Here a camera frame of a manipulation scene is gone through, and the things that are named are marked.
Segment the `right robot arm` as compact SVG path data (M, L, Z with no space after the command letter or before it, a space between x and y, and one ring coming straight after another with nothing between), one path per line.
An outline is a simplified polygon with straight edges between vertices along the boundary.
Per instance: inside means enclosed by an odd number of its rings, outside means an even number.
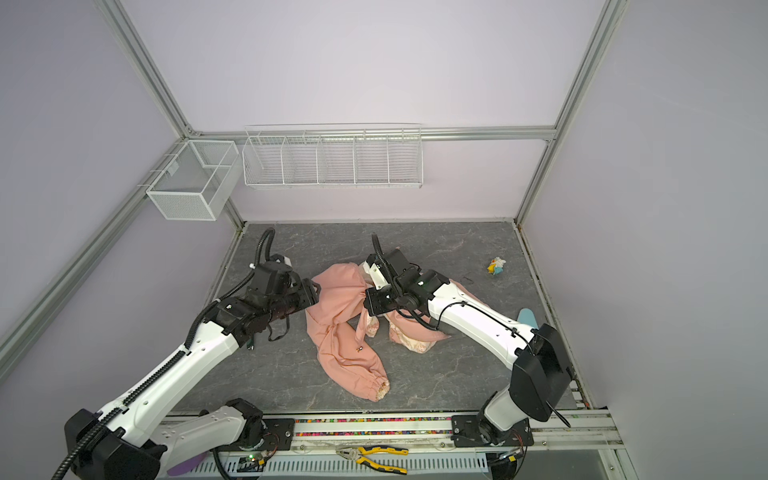
M438 331L448 325L499 359L509 370L508 384L494 393L475 416L452 421L452 440L459 447L529 445L531 421L557 416L556 405L575 378L565 342L553 326L526 323L529 310L511 319L464 292L434 270L422 270L399 249L385 252L378 235L364 265L372 287L364 306L373 316L397 313Z

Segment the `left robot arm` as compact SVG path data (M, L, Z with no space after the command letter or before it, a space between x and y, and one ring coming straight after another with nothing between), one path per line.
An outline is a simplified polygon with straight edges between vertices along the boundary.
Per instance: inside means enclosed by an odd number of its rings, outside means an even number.
M272 322L318 302L320 286L272 253L274 237L274 228L263 232L247 276L197 315L184 342L159 366L98 411L82 409L66 422L67 455L54 478L155 479L219 447L265 445L263 413L244 399L175 427L161 423L214 367L252 345Z

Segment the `pink Snoopy zip jacket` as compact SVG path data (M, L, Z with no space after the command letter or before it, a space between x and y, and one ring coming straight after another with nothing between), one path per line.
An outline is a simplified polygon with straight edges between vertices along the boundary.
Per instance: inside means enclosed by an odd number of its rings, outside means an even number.
M307 333L324 372L350 394L378 402L390 390L384 364L366 339L376 335L379 319L364 307L372 286L360 265L337 263L313 278L319 301L306 310Z

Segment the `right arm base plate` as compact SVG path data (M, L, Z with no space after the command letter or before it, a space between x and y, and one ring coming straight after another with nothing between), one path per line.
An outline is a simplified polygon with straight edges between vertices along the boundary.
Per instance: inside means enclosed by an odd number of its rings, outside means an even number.
M534 444L527 418L502 431L480 414L458 414L451 417L451 440L463 447L529 447Z

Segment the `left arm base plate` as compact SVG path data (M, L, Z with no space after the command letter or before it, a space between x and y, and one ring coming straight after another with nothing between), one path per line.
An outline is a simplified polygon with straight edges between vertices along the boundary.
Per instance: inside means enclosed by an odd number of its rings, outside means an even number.
M262 420L262 443L258 447L262 451L289 451L296 420L289 417L265 418Z

